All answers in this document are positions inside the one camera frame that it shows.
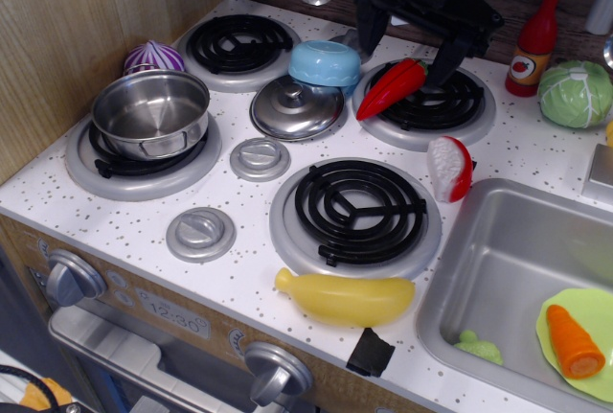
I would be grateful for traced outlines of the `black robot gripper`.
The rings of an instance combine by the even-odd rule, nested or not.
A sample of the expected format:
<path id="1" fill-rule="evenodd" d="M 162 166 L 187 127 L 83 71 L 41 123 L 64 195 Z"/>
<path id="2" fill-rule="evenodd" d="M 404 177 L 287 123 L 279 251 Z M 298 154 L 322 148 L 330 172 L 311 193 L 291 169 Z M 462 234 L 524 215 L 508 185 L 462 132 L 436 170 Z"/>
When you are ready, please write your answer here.
<path id="1" fill-rule="evenodd" d="M 425 86 L 439 87 L 466 55 L 484 55 L 493 33 L 504 25 L 502 15 L 485 0 L 353 0 L 360 49 L 371 55 L 395 16 L 443 39 L 428 67 Z"/>

